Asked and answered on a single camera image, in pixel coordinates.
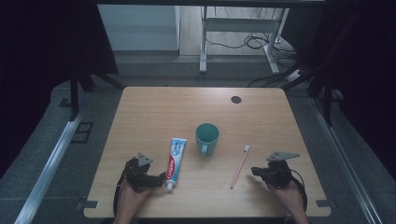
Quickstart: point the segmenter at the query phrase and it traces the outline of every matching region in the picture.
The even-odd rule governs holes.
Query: hand
[[[141,193],[135,192],[127,180],[123,180],[120,186],[117,214],[113,224],[129,224],[134,215],[139,211],[143,203],[151,194],[152,189],[145,189]]]
[[[303,197],[293,181],[290,181],[289,184],[282,189],[278,189],[270,184],[267,184],[267,187],[275,194],[282,206],[290,213],[296,224],[309,224],[304,211]]]

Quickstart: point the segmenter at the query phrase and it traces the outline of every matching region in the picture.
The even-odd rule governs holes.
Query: white metal stand
[[[207,7],[204,7],[202,20],[202,44],[199,71],[206,73],[206,32],[241,32],[241,33],[271,33],[268,46],[264,46],[264,52],[273,74],[278,74],[276,61],[272,50],[277,39],[285,8],[281,8],[275,20],[271,19],[232,19],[232,18],[208,18]]]

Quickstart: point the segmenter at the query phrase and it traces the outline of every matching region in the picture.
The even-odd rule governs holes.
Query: toothpaste tube
[[[168,170],[165,183],[168,191],[171,191],[177,183],[178,172],[180,171],[181,156],[187,140],[183,138],[172,138],[171,154],[169,156]]]

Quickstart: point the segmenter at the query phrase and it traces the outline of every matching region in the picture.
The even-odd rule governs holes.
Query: toothbrush
[[[235,177],[233,178],[233,183],[231,184],[231,189],[233,189],[233,186],[235,185],[235,182],[236,182],[236,178],[238,178],[239,172],[241,172],[242,165],[244,164],[244,161],[247,158],[249,149],[250,149],[250,146],[245,145],[245,149],[244,149],[245,157],[244,157],[244,159],[242,159],[241,163],[239,164],[238,170],[236,171]]]

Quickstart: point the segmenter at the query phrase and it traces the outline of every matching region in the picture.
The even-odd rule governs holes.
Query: green cup
[[[203,123],[195,131],[198,152],[207,157],[215,151],[219,140],[219,129],[211,123]]]

